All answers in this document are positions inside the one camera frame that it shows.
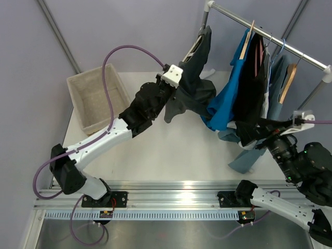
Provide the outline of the dark grey t shirt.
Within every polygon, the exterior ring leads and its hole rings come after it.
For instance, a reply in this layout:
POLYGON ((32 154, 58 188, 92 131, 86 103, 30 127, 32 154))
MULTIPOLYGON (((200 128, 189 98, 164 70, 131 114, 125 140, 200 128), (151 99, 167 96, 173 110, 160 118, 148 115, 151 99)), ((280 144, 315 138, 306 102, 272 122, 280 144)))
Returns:
POLYGON ((165 106, 164 121, 170 123, 176 115, 190 110, 201 117, 210 117, 207 106, 216 97, 216 88, 212 81, 202 79, 200 74, 208 61, 211 48, 212 30, 205 27, 204 41, 188 62, 179 62, 183 69, 179 87, 165 106))

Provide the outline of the cream plastic hanger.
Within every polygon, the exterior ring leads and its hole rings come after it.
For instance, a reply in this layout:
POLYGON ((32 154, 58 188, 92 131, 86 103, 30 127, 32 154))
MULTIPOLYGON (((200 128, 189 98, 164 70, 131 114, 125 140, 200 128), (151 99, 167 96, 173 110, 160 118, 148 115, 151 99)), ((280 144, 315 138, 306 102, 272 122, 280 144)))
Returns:
POLYGON ((188 62, 193 57, 193 55, 197 52, 197 50, 199 49, 199 47, 201 46, 201 44, 204 41, 205 34, 206 34, 205 28, 201 28, 196 41, 194 42, 192 47, 189 49, 189 51, 187 52, 185 57, 182 59, 183 63, 188 62))

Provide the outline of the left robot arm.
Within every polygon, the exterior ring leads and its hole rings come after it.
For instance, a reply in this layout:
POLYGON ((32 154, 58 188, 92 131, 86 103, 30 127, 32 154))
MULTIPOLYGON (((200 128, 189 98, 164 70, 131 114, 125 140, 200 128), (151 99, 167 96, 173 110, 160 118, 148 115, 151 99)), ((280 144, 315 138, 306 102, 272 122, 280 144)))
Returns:
POLYGON ((94 159, 114 146, 130 140, 149 128, 179 86, 180 73, 170 71, 156 77, 157 82, 143 84, 130 106, 118 118, 68 148, 58 144, 51 150, 50 171, 64 194, 76 192, 89 196, 100 207, 110 204, 111 190, 100 178, 84 173, 94 159))

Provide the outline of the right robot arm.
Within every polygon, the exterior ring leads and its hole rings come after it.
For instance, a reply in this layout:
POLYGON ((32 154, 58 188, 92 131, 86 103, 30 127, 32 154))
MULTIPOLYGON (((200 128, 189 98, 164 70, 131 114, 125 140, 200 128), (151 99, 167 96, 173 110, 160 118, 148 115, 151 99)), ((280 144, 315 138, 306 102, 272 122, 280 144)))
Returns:
MULTIPOLYGON (((298 152, 294 138, 294 128, 313 124, 312 120, 274 121, 261 119, 258 124, 237 121, 236 134, 243 145, 261 141, 257 149, 266 148, 278 164, 287 183, 309 201, 318 206, 331 206, 331 153, 321 143, 308 143, 298 152)), ((242 180, 234 193, 240 206, 266 208, 296 223, 320 244, 331 246, 331 224, 324 212, 303 205, 292 204, 274 196, 256 184, 242 180)))

